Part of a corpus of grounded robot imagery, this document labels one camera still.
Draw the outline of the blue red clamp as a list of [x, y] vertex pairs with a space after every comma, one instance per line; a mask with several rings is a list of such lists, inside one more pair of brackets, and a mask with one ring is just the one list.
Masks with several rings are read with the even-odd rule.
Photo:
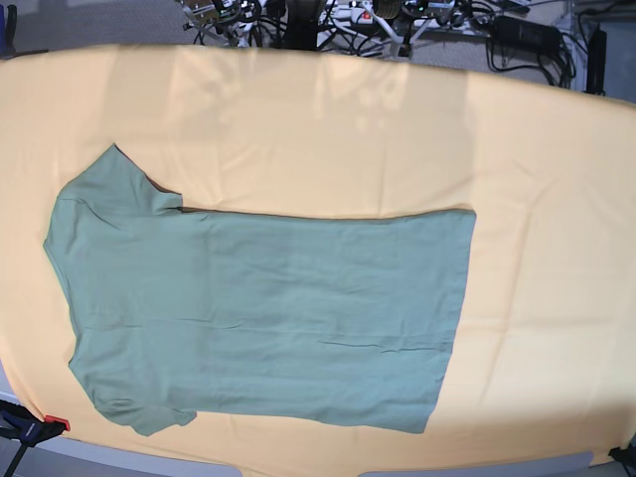
[[9, 401], [1, 401], [1, 437], [20, 442], [20, 446], [4, 472], [4, 477], [15, 474], [19, 463], [29, 448], [58, 437], [71, 430], [66, 419], [46, 415], [35, 417], [27, 408]]

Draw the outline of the yellow table cloth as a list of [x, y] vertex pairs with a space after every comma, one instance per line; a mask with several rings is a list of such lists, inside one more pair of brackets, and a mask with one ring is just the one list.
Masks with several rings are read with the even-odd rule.
[[[421, 434], [200, 414], [151, 437], [93, 408], [45, 255], [60, 189], [117, 145], [203, 209], [469, 207], [466, 298]], [[109, 46], [1, 65], [1, 360], [73, 439], [246, 476], [500, 464], [635, 432], [635, 108], [489, 74], [329, 54]]]

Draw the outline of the black clamp right corner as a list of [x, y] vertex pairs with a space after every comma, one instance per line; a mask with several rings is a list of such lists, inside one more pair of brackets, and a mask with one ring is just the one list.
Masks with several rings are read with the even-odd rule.
[[628, 444], [625, 448], [612, 448], [608, 456], [623, 466], [636, 469], [636, 446], [633, 444]]

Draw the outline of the green T-shirt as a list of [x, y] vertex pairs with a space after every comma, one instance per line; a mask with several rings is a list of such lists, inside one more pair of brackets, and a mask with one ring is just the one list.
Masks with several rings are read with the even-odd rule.
[[44, 249], [70, 369], [116, 424], [149, 436], [219, 412], [421, 433], [475, 223], [187, 210], [110, 147], [61, 189]]

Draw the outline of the black power adapter brick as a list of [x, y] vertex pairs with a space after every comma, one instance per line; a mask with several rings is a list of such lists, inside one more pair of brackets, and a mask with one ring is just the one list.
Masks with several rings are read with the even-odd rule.
[[556, 27], [506, 16], [493, 20], [490, 38], [501, 46], [542, 56], [557, 54], [561, 45], [561, 32]]

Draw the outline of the black table leg post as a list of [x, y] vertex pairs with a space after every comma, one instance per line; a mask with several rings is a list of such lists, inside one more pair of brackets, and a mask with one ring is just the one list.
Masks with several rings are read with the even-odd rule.
[[286, 2], [286, 6], [288, 18], [283, 36], [283, 48], [315, 51], [321, 2], [318, 0], [289, 0]]

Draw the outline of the black box right background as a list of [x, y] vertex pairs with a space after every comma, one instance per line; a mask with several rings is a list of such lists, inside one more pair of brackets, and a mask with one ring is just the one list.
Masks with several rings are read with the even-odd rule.
[[607, 34], [597, 27], [587, 47], [586, 93], [605, 95]]

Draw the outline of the white power strip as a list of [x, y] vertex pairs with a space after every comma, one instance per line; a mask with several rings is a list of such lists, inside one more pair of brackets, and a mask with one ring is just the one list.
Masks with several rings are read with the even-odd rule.
[[328, 1], [320, 20], [345, 27], [397, 26], [447, 20], [455, 1]]

